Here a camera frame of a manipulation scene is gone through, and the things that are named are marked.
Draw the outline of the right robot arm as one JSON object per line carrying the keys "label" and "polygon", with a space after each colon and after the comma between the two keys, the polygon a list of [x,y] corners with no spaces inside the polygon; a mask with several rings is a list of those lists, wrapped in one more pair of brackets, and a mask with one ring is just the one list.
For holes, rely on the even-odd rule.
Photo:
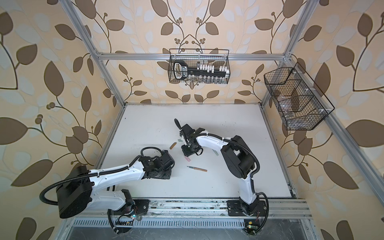
{"label": "right robot arm", "polygon": [[260,163],[247,144],[240,136],[222,138],[208,133],[205,129],[192,129],[188,124],[181,126],[175,119],[180,136],[185,140],[182,146],[184,156],[201,155],[203,148],[212,149],[221,153],[229,171],[238,179],[240,187],[240,209],[246,216],[257,212],[260,195],[254,186],[253,177],[260,170]]}

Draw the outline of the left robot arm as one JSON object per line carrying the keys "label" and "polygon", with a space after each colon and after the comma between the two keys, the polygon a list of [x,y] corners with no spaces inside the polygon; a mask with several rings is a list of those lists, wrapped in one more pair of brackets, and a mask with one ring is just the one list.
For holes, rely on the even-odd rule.
{"label": "left robot arm", "polygon": [[68,219],[84,210],[128,213],[134,205],[129,190],[108,192],[107,188],[144,179],[169,180],[174,166],[175,160],[164,150],[155,157],[136,156],[125,166],[100,170],[77,167],[66,177],[65,183],[56,187],[59,216]]}

